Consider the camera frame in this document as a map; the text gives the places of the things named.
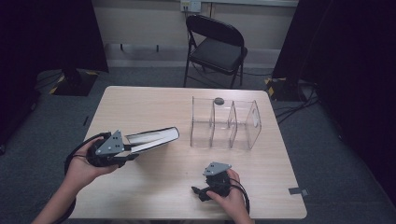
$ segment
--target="human hand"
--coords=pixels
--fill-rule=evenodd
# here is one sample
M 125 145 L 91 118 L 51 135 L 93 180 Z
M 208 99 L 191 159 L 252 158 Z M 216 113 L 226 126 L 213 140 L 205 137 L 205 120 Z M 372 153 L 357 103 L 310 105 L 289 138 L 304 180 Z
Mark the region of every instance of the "human hand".
M 95 167 L 88 163 L 85 158 L 87 151 L 95 141 L 100 139 L 103 139 L 103 137 L 98 137 L 91 140 L 91 142 L 88 142 L 76 152 L 75 157 L 70 161 L 70 165 L 64 179 L 64 183 L 68 185 L 69 188 L 81 190 L 85 186 L 91 184 L 91 182 L 99 175 L 112 173 L 119 167 L 118 165 Z
M 239 174 L 232 169 L 228 169 L 227 174 L 230 177 L 231 184 L 239 186 L 239 183 L 237 183 L 240 182 Z M 206 194 L 217 202 L 236 224 L 253 223 L 245 207 L 243 193 L 239 189 L 231 187 L 230 194 L 224 198 L 211 190 Z

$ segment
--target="chair backrest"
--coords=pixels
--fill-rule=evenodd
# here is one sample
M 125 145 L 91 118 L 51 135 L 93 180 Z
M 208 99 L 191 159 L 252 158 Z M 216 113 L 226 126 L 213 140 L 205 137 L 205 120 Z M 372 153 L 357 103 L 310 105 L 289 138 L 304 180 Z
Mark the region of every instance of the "chair backrest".
M 230 45 L 245 46 L 244 37 L 230 24 L 201 15 L 191 15 L 186 20 L 187 29 L 199 35 L 209 37 Z

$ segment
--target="wall outlet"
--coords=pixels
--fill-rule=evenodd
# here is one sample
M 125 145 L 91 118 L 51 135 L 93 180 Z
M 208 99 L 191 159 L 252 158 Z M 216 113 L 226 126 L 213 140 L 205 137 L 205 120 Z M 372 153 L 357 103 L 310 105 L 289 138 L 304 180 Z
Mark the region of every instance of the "wall outlet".
M 191 1 L 180 1 L 180 11 L 190 11 L 191 8 Z
M 201 12 L 201 2 L 199 1 L 180 1 L 180 11 Z

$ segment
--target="chair seat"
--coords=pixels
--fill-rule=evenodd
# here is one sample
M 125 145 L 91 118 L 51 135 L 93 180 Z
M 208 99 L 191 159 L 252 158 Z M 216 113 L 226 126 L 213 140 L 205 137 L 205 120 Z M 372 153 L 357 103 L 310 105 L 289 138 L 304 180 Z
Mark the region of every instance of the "chair seat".
M 244 58 L 248 54 L 247 48 L 244 48 Z M 219 42 L 214 39 L 206 38 L 197 49 L 191 53 L 191 61 L 206 65 L 212 69 L 219 69 L 223 72 L 232 74 L 238 69 L 240 63 L 239 56 L 241 48 Z

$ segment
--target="clear acrylic box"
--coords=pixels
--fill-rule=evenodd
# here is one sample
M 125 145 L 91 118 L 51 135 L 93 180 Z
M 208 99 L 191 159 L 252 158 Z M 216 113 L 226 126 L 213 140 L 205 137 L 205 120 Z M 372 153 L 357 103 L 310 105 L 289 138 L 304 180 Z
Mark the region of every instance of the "clear acrylic box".
M 192 147 L 252 149 L 261 130 L 256 101 L 192 97 Z

